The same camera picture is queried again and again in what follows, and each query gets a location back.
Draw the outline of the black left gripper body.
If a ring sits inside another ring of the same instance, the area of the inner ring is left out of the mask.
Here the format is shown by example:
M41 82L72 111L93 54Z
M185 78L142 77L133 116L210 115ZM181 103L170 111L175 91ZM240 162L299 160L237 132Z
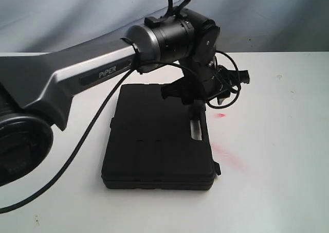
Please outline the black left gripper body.
M234 104L241 92L241 84L250 83L247 70L239 70L236 63L232 63L234 70L228 70L225 66L211 61L207 65L192 60L180 60L176 65L182 69L183 77L164 85L161 95L180 98L184 105L202 101L209 107L229 107ZM213 105L212 100L217 101L221 94L227 94L228 98L222 105Z

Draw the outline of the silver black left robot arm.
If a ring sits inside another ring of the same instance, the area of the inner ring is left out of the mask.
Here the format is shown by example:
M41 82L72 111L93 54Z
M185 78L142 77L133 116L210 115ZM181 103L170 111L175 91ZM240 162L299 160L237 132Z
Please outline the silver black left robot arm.
M145 74L177 61L184 76L165 86L163 96L190 103L238 94L250 76L216 64L219 33L214 20L175 7L161 18L146 17L116 41L99 37L43 55L1 57L1 185L45 159L51 127L66 128L76 94L126 71Z

